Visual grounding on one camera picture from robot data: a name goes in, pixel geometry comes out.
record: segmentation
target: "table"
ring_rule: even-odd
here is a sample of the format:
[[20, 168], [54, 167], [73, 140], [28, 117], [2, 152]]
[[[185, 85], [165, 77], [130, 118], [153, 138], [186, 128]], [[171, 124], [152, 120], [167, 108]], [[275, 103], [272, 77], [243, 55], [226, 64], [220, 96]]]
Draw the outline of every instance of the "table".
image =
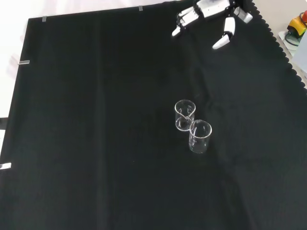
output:
[[[0, 172], [0, 227], [307, 226], [300, 78], [252, 5], [251, 25], [238, 22], [218, 52], [222, 18], [171, 39], [189, 5], [29, 20], [30, 64], [17, 74], [1, 153], [12, 168]], [[175, 128], [184, 98], [213, 127], [207, 154], [191, 153]]]

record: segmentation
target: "red object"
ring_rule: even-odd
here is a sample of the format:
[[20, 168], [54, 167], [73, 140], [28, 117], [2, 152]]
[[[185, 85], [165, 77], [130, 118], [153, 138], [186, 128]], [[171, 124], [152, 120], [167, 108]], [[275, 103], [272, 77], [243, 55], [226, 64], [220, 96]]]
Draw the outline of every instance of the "red object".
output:
[[307, 11], [305, 11], [302, 18], [303, 18], [304, 22], [307, 22]]

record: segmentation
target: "empty glass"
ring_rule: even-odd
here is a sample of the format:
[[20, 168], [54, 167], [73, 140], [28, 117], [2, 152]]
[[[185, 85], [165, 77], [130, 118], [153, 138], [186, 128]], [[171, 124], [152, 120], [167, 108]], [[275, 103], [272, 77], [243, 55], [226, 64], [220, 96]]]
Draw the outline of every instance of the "empty glass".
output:
[[192, 101], [181, 100], [175, 104], [175, 124], [180, 131], [189, 131], [194, 121], [196, 106]]
[[190, 126], [189, 147], [195, 153], [204, 153], [212, 133], [211, 125], [203, 120], [195, 120]]

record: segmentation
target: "metal clip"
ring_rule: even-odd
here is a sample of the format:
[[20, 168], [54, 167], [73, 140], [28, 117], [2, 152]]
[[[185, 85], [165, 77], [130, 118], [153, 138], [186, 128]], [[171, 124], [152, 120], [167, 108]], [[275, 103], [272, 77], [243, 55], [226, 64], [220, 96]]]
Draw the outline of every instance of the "metal clip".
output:
[[0, 170], [2, 170], [2, 169], [10, 169], [11, 166], [12, 166], [12, 163], [0, 164]]
[[20, 61], [18, 63], [18, 65], [26, 65], [26, 64], [30, 64], [30, 60], [27, 60], [27, 61]]

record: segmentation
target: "white surface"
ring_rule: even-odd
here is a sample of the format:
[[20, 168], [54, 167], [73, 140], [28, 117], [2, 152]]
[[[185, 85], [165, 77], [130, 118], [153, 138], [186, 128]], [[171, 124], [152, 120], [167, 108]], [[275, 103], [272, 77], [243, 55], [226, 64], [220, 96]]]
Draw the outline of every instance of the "white surface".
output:
[[283, 41], [283, 44], [286, 46], [286, 48], [288, 49], [289, 53], [291, 54], [291, 56], [294, 57], [296, 50], [297, 50], [297, 46], [294, 46], [290, 43], [287, 43], [286, 40], [284, 39], [285, 35], [288, 33], [288, 31], [280, 31], [278, 33], [279, 38]]
[[295, 56], [293, 62], [297, 64], [304, 72], [307, 72], [307, 35], [304, 35]]

